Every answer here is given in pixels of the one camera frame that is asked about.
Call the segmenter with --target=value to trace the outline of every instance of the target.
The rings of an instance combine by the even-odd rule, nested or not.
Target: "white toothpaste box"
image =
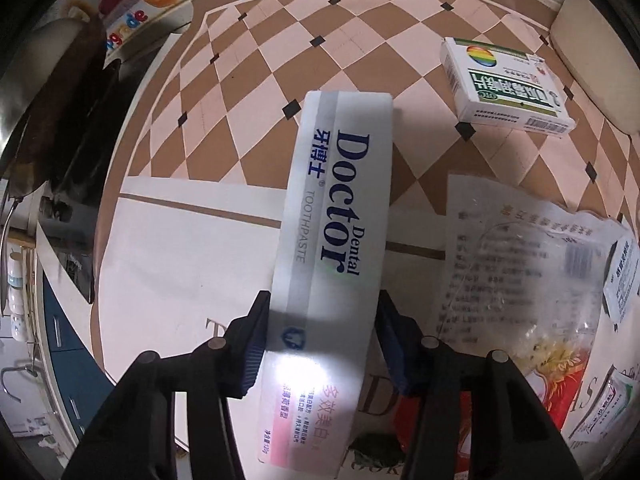
[[[380,292],[391,156],[391,95],[306,95],[260,368],[263,463],[332,476],[350,444]]]
[[[440,60],[461,122],[556,137],[575,128],[540,56],[480,41],[445,38]]]

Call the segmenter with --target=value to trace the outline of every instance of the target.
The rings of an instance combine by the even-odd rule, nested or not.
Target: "rainbow logo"
[[[495,56],[489,50],[482,48],[481,46],[468,46],[466,48],[466,53],[469,54],[471,59],[482,66],[495,66],[497,63]]]

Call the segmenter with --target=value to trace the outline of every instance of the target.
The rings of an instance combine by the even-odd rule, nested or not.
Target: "cabinet handle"
[[[74,415],[78,420],[80,420],[80,413],[78,413],[78,407],[76,406],[76,402],[71,397],[69,397],[69,400],[71,401],[71,407],[74,410]]]
[[[60,322],[56,316],[53,317],[53,328],[56,331],[56,345],[62,348],[62,338],[60,337]]]

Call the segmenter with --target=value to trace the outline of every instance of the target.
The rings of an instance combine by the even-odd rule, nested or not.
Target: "barcode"
[[[556,132],[558,134],[564,134],[566,131],[566,126],[562,126],[562,124],[548,123],[547,121],[540,121],[539,119],[534,119],[534,118],[530,118],[527,121],[527,126],[533,126],[534,128],[542,128],[543,130]]]
[[[458,82],[458,78],[456,77],[456,71],[453,68],[453,63],[451,62],[451,58],[449,54],[444,60],[444,70],[447,73],[447,79],[449,79],[449,85],[451,86],[451,92],[455,95],[460,87],[460,83]]]
[[[590,247],[568,244],[564,253],[564,272],[571,278],[586,279],[591,272],[592,255]]]

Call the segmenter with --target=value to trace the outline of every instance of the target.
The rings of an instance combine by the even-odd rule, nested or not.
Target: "dark green object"
[[[355,463],[363,467],[395,467],[404,463],[404,451],[394,434],[366,433],[349,446]]]

